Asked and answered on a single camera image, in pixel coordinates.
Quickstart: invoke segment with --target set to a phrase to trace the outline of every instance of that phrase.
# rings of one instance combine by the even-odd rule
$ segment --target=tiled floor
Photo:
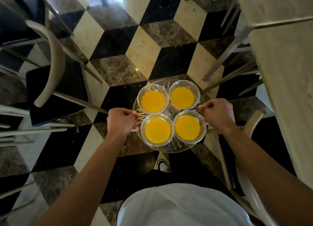
[[[74,33],[73,37],[60,41],[104,81],[100,85],[86,73],[92,102],[103,109],[132,109],[139,90],[155,79],[178,75],[178,78],[191,80],[204,89],[233,68],[224,70],[221,66],[208,81],[201,80],[234,39],[237,20],[225,35],[225,26],[220,27],[231,0],[48,1]],[[52,20],[62,28],[56,18]],[[49,64],[45,44],[27,46],[22,50],[24,55],[37,63]],[[14,66],[21,75],[35,68],[16,61],[3,51],[0,52],[0,60],[1,56],[5,56],[10,67]],[[238,80],[226,82],[207,94],[211,98],[237,99],[237,94],[258,80],[258,76],[244,75]],[[18,94],[11,99],[7,98],[10,93],[4,94],[8,100],[6,105],[26,101],[22,83],[12,82],[14,93]],[[229,92],[231,86],[236,88]],[[255,93],[256,90],[247,92],[241,97],[241,103],[246,105],[253,102],[250,99],[255,98]],[[240,103],[237,106],[240,121],[246,121],[248,117],[241,116],[240,112],[244,107]],[[253,106],[254,109],[260,107],[269,116],[273,114],[265,105]],[[45,136],[28,136],[35,143],[29,146],[0,149],[0,193],[30,181],[36,183],[0,200],[1,215],[36,197],[31,207],[7,219],[9,226],[21,222],[23,225],[33,225],[82,170],[107,133],[106,115],[92,109],[86,108],[62,121],[74,123],[76,127]],[[30,128],[29,125],[29,120],[23,120],[20,128]],[[193,147],[193,152],[214,175],[225,182],[218,156],[215,157],[208,149],[214,149],[216,145],[218,136],[210,135],[204,144]],[[92,225],[116,225],[116,214],[123,200],[120,194],[123,182],[130,176],[153,169],[156,158],[157,152],[145,145],[136,133],[130,133],[119,153]]]

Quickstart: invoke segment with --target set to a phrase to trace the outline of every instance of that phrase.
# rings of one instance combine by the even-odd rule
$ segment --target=hand
[[[109,110],[108,133],[126,137],[131,131],[138,130],[138,118],[140,114],[125,108],[113,108]]]
[[[224,98],[211,99],[199,105],[198,110],[204,115],[205,121],[221,133],[236,126],[233,105]]]

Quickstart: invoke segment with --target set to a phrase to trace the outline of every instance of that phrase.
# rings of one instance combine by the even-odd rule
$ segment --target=bowl rim
[[[143,107],[142,107],[141,104],[140,104],[140,101],[139,101],[139,94],[140,94],[144,89],[146,89],[148,86],[157,86],[157,87],[163,89],[163,90],[165,91],[166,95],[167,95],[167,101],[166,101],[166,97],[164,97],[164,98],[165,98],[164,107],[163,107],[160,111],[158,111],[158,112],[149,112],[149,111],[143,109]],[[159,85],[159,84],[154,84],[154,83],[151,83],[151,84],[148,84],[148,85],[144,86],[142,89],[140,89],[140,91],[138,92],[138,95],[137,95],[137,103],[138,103],[139,108],[142,109],[144,112],[146,112],[146,113],[148,113],[148,114],[158,114],[158,113],[163,112],[163,111],[166,109],[166,107],[167,107],[167,105],[168,105],[168,103],[169,103],[169,100],[170,100],[170,97],[169,97],[168,92],[166,91],[166,89],[165,89],[164,87],[162,87],[161,85]]]
[[[170,96],[170,93],[171,93],[171,90],[173,89],[173,86],[176,85],[177,83],[181,83],[181,82],[187,82],[187,83],[189,83],[190,85],[194,86],[194,87],[196,88],[196,90],[197,90],[197,94],[198,94],[197,102],[196,102],[194,105],[191,105],[191,106],[188,107],[188,108],[180,108],[180,107],[177,107],[177,106],[172,102],[172,99],[171,99],[171,96]],[[178,80],[178,81],[174,82],[174,83],[172,84],[172,86],[170,87],[170,89],[168,90],[168,98],[169,98],[171,104],[172,104],[174,107],[176,107],[177,109],[180,109],[180,110],[190,110],[190,109],[193,109],[196,105],[198,105],[199,100],[200,100],[200,96],[201,96],[201,95],[200,95],[200,90],[198,89],[197,85],[194,84],[193,82],[189,81],[189,80]]]
[[[156,143],[152,143],[148,140],[148,138],[146,137],[146,134],[143,133],[143,124],[147,122],[147,119],[149,119],[152,115],[161,115],[162,117],[164,117],[165,119],[167,119],[169,122],[170,122],[170,128],[172,128],[172,134],[170,134],[169,138],[167,139],[167,141],[161,143],[161,144],[156,144]],[[145,144],[149,145],[149,146],[153,146],[153,147],[161,147],[161,146],[164,146],[164,145],[167,145],[174,137],[174,134],[175,134],[175,127],[174,127],[174,123],[173,121],[165,114],[163,113],[153,113],[153,114],[150,114],[148,115],[142,122],[141,124],[141,129],[140,129],[140,132],[141,132],[141,136],[143,138],[143,141]]]
[[[192,141],[192,140],[184,140],[183,138],[181,138],[181,137],[177,134],[176,128],[175,128],[176,121],[177,121],[181,116],[186,115],[186,113],[190,113],[190,112],[195,113],[196,115],[198,115],[198,116],[200,117],[200,119],[202,119],[202,121],[203,121],[204,123],[206,123],[204,117],[203,117],[201,114],[199,114],[197,111],[184,110],[184,111],[182,111],[181,113],[179,113],[179,114],[175,117],[175,119],[174,119],[174,121],[173,121],[173,125],[174,125],[174,135],[176,136],[176,138],[178,138],[180,141],[182,141],[182,142],[185,143],[185,144],[196,144],[197,142],[199,142],[200,140],[202,140],[203,137],[206,135],[206,133],[207,133],[206,130],[202,133],[201,138],[200,138],[199,140],[197,140],[197,141]]]

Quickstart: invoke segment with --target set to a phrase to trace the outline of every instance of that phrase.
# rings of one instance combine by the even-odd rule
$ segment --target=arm
[[[130,131],[138,130],[138,117],[132,110],[110,109],[103,143],[36,226],[91,224],[123,143]]]
[[[279,225],[313,225],[313,190],[272,159],[235,124],[233,106],[212,99],[198,109],[233,150],[260,199]]]

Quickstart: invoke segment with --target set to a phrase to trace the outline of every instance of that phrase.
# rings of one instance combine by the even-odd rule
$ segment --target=person's left hand
[[[126,137],[131,131],[138,130],[138,118],[140,114],[125,108],[113,108],[109,110],[108,133],[121,134]]]

